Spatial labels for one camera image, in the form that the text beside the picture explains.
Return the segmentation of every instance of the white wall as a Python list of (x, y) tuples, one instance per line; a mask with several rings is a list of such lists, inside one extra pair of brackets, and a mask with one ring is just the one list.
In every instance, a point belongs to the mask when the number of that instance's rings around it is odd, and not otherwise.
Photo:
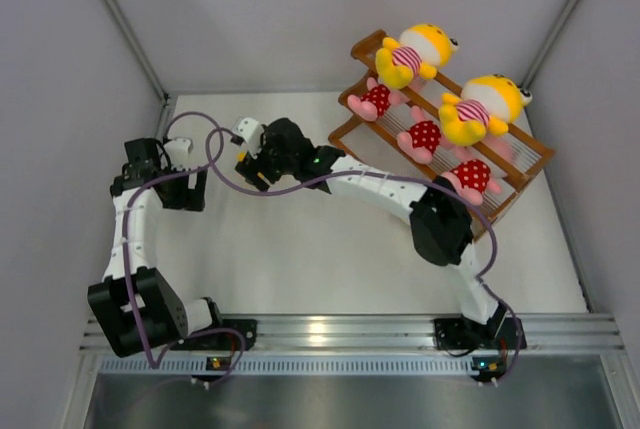
[(378, 28), (442, 25), (446, 72), (519, 79), (564, 0), (120, 0), (170, 90), (342, 89), (351, 46)]
[(598, 308), (640, 370), (640, 0), (583, 0), (533, 86), (536, 135)]
[(100, 0), (0, 0), (0, 97), (0, 427), (48, 428), (158, 104)]

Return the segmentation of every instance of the white tabletop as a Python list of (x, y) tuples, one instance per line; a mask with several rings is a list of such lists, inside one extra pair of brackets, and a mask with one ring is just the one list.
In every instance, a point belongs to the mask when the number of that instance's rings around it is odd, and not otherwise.
[[(242, 116), (266, 124), (289, 117), (321, 145), (350, 117), (337, 98), (337, 93), (180, 96), (176, 115), (202, 111), (227, 127)], [(171, 131), (194, 140), (193, 165), (206, 162), (210, 127), (185, 118)], [(369, 164), (419, 175), (366, 127), (346, 141)], [(227, 144), (219, 167), (244, 184), (233, 170), (238, 151)], [(278, 186), (294, 183), (287, 179)], [(206, 203), (200, 214), (163, 211), (158, 231), (158, 267), (186, 299), (211, 296), (223, 313), (458, 312), (445, 269), (421, 259), (409, 227), (376, 207), (307, 189), (281, 197), (246, 196), (213, 173)], [(486, 279), (516, 311), (586, 311), (544, 175), (496, 225), (496, 234), (498, 260)], [(478, 245), (481, 261), (489, 249), (484, 237)]]

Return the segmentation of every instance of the red polka dot dress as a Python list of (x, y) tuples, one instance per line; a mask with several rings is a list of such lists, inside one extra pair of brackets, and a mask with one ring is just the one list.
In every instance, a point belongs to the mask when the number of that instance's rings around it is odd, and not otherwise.
[(491, 177), (489, 166), (478, 159), (463, 162), (451, 172), (457, 176), (463, 188), (475, 189), (480, 193), (485, 191)]
[(391, 106), (389, 102), (389, 94), (391, 91), (384, 84), (378, 84), (369, 92), (365, 93), (362, 97), (362, 101), (368, 101), (378, 109), (378, 117), (382, 117), (387, 109)]
[(424, 147), (432, 154), (440, 144), (440, 129), (433, 121), (422, 121), (409, 128), (414, 149)]

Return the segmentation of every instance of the striped shirt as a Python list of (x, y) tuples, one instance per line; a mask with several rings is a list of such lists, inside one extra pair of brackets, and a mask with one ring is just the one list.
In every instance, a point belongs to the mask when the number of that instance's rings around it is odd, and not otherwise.
[(414, 74), (418, 74), (422, 59), (415, 49), (402, 46), (393, 50), (392, 61), (394, 66), (407, 66)]
[(478, 121), (481, 122), (484, 127), (489, 125), (489, 113), (484, 106), (478, 101), (469, 99), (468, 101), (461, 101), (456, 104), (458, 110), (458, 118), (462, 121)]

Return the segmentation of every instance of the yellow stuffed bear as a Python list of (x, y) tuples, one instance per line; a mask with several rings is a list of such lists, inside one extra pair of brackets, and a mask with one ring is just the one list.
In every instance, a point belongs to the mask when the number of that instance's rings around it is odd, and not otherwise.
[(472, 146), (487, 132), (502, 136), (531, 102), (531, 93), (509, 78), (493, 74), (471, 79), (461, 97), (445, 93), (439, 109), (442, 133), (457, 146)]
[(438, 26), (418, 24), (404, 31), (398, 41), (383, 39), (376, 52), (376, 71), (385, 86), (403, 89), (418, 76), (433, 79), (457, 49), (458, 41)]

